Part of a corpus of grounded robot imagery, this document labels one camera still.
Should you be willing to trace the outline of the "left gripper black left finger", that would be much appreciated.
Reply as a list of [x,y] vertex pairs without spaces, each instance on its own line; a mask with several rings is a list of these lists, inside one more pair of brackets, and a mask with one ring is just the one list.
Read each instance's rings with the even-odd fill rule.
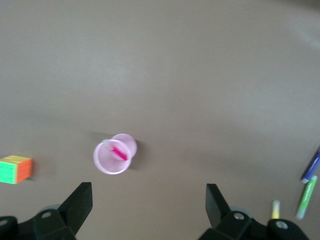
[[82,182],[57,208],[46,209],[19,223],[15,216],[0,217],[2,240],[75,240],[93,208],[90,182]]

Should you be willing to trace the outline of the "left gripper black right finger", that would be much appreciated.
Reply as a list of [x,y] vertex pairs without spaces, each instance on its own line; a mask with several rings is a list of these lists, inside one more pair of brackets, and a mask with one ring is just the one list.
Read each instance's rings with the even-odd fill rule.
[[295,223],[271,219],[267,225],[239,210],[231,210],[216,184],[206,185],[205,210],[211,227],[200,240],[308,240]]

